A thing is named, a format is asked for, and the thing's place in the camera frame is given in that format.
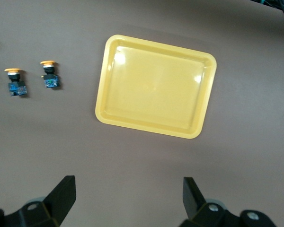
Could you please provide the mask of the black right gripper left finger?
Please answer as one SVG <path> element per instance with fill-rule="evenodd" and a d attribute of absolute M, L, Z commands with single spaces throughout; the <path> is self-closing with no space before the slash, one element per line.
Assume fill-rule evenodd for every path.
<path fill-rule="evenodd" d="M 75 176 L 67 175 L 43 200 L 31 201 L 9 215 L 0 209 L 0 227 L 59 227 L 75 201 Z"/>

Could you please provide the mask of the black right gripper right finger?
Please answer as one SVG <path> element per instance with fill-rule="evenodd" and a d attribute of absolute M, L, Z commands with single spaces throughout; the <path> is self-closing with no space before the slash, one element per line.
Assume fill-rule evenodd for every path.
<path fill-rule="evenodd" d="M 183 204 L 188 219 L 181 227 L 274 227 L 275 223 L 257 210 L 233 215 L 216 202 L 207 202 L 192 177 L 183 179 Z"/>

